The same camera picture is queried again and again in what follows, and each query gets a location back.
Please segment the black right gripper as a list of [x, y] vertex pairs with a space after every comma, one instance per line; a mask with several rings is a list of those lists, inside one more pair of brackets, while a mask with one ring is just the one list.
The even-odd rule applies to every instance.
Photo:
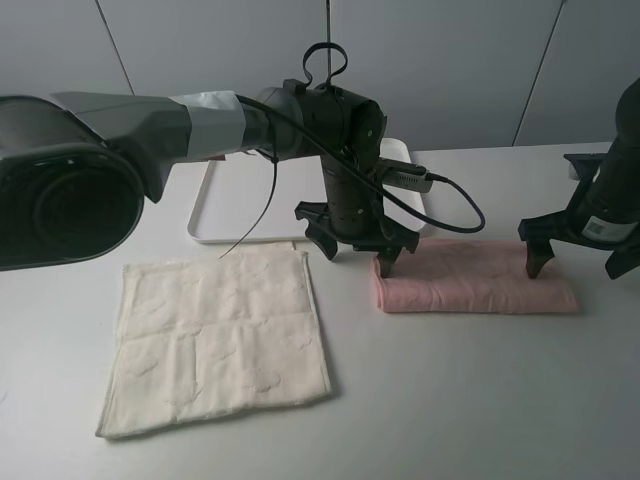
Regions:
[[615, 280], [640, 266], [639, 160], [612, 154], [566, 154], [578, 185], [563, 210], [524, 219], [526, 272], [535, 279], [555, 258], [549, 240], [614, 250], [605, 263]]

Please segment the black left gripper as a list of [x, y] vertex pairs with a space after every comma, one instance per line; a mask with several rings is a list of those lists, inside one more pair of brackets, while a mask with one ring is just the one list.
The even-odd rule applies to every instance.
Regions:
[[379, 275], [387, 278], [403, 249], [413, 253], [419, 233], [386, 216], [382, 196], [344, 168], [323, 165], [325, 202], [301, 202], [294, 210], [305, 220], [305, 236], [332, 261], [340, 244], [378, 252]]

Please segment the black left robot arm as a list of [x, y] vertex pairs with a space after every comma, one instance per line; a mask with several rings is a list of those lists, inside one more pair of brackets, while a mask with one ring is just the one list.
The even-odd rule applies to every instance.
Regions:
[[327, 258], [341, 244], [378, 256], [388, 273], [414, 252], [416, 231], [385, 214], [385, 187], [407, 164], [384, 159], [386, 118], [347, 90], [295, 80], [258, 99], [212, 92], [193, 100], [58, 93], [1, 100], [1, 267], [38, 268], [98, 258], [136, 228], [179, 163], [254, 150], [272, 163], [317, 156], [326, 198], [297, 219]]

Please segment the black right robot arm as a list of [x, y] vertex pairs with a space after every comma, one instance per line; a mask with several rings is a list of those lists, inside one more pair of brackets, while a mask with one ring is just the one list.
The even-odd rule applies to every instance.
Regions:
[[606, 153], [564, 156], [578, 179], [567, 207], [520, 222], [529, 278], [536, 278], [555, 257], [552, 240], [609, 251], [605, 270], [611, 279], [639, 267], [638, 82], [619, 99], [615, 126], [616, 137]]

